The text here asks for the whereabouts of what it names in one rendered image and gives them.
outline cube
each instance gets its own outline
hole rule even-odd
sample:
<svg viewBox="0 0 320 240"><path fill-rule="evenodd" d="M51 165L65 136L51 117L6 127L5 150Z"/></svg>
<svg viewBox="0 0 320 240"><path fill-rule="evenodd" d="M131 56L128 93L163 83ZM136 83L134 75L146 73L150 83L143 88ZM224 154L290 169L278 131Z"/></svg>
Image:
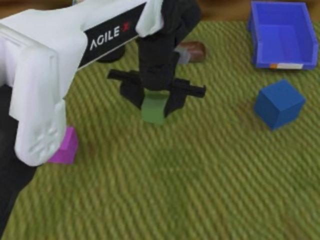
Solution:
<svg viewBox="0 0 320 240"><path fill-rule="evenodd" d="M295 120L306 99L287 80L283 79L259 91L255 113L271 130Z"/></svg>
<svg viewBox="0 0 320 240"><path fill-rule="evenodd" d="M78 149L78 137L75 128L67 127L63 142L58 151L48 161L56 164L72 164Z"/></svg>

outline blue plastic container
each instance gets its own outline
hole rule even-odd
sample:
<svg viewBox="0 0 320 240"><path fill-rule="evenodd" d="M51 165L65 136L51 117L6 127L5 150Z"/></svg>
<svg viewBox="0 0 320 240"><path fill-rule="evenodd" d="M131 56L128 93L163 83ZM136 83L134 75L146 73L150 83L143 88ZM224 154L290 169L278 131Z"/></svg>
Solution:
<svg viewBox="0 0 320 240"><path fill-rule="evenodd" d="M254 111L271 130L275 130L295 120L305 102L304 96L283 79L259 91Z"/></svg>
<svg viewBox="0 0 320 240"><path fill-rule="evenodd" d="M304 2L251 2L248 30L257 68L314 69L319 44Z"/></svg>

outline blue cube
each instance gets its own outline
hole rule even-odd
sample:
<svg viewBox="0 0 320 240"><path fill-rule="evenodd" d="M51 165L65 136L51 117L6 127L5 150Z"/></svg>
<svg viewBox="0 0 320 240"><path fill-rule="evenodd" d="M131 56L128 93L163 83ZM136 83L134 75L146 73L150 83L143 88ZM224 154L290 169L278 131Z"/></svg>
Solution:
<svg viewBox="0 0 320 240"><path fill-rule="evenodd" d="M275 130L295 120L306 99L287 80L283 79L259 91L254 111Z"/></svg>

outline magenta cube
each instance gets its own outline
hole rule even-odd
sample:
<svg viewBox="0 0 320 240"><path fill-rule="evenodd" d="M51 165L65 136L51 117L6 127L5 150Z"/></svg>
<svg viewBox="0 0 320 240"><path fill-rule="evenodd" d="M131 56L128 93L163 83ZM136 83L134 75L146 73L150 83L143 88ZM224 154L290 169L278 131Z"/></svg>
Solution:
<svg viewBox="0 0 320 240"><path fill-rule="evenodd" d="M74 127L67 127L63 142L49 163L72 164L78 149L78 137Z"/></svg>

